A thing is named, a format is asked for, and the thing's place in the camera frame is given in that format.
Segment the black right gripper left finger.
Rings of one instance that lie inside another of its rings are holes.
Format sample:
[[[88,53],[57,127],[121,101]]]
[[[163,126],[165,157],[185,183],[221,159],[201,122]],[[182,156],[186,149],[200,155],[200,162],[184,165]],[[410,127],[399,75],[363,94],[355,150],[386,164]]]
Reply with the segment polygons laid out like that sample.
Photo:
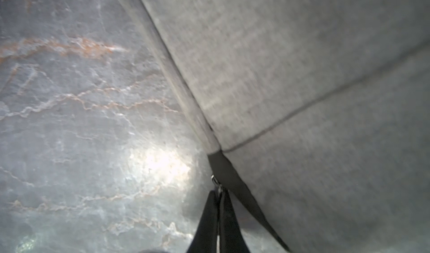
[[[212,190],[208,194],[195,236],[187,253],[216,253],[218,237],[218,198]]]

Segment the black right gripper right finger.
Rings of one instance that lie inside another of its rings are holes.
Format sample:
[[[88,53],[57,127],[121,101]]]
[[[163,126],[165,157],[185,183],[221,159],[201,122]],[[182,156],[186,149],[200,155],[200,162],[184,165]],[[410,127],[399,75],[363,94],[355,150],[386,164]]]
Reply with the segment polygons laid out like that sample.
[[[250,253],[241,234],[230,195],[224,189],[220,192],[219,201],[219,249],[221,253]]]

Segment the grey laptop bag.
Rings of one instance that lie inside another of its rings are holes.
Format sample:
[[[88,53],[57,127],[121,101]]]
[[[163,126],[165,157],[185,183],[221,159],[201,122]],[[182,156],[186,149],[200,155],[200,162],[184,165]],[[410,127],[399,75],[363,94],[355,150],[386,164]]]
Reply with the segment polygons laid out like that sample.
[[[289,253],[430,250],[430,0],[119,0]]]

